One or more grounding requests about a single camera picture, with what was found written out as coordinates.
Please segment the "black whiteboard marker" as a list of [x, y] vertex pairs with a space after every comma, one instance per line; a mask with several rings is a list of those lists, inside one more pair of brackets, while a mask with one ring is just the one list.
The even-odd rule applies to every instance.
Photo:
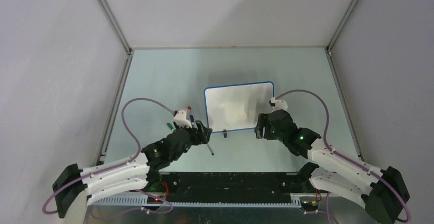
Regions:
[[213, 152], [212, 148], [210, 147], [210, 145], [206, 144], [206, 146], [207, 146], [208, 150], [210, 151], [211, 155], [214, 156], [214, 152]]

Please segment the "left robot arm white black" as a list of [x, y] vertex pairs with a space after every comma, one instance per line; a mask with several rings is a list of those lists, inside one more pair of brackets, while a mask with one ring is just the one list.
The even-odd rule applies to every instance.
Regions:
[[212, 132], [212, 128], [197, 120], [193, 127], [176, 125], [166, 137], [107, 165], [83, 169], [77, 164], [66, 166], [52, 185], [57, 207], [55, 213], [64, 218], [82, 192], [86, 193], [86, 205], [89, 206], [125, 191], [157, 191], [162, 185], [159, 171], [178, 160], [192, 146], [208, 144]]

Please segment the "green whiteboard marker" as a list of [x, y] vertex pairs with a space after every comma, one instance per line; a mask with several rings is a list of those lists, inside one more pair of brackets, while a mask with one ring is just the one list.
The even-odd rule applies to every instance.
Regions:
[[166, 125], [170, 130], [173, 130], [173, 126], [170, 123], [167, 123]]

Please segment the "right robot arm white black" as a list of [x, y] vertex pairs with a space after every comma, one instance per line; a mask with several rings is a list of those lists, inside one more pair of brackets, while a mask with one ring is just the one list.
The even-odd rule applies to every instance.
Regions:
[[254, 132], [258, 139], [278, 140], [293, 155], [308, 160], [297, 174], [303, 192], [337, 194], [361, 206], [378, 223], [400, 221], [410, 196], [396, 168], [381, 169], [326, 146], [320, 134], [298, 127], [282, 109], [260, 113]]

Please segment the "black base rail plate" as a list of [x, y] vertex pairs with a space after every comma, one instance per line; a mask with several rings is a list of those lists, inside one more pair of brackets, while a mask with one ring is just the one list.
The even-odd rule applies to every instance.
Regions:
[[180, 204], [290, 204], [292, 194], [315, 194], [309, 180], [285, 172], [166, 172], [150, 192]]

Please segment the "blue-framed whiteboard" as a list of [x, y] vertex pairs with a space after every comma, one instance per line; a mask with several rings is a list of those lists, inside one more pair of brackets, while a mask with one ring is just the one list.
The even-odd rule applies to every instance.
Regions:
[[208, 127], [214, 133], [253, 129], [260, 113], [270, 111], [271, 81], [211, 86], [204, 89]]

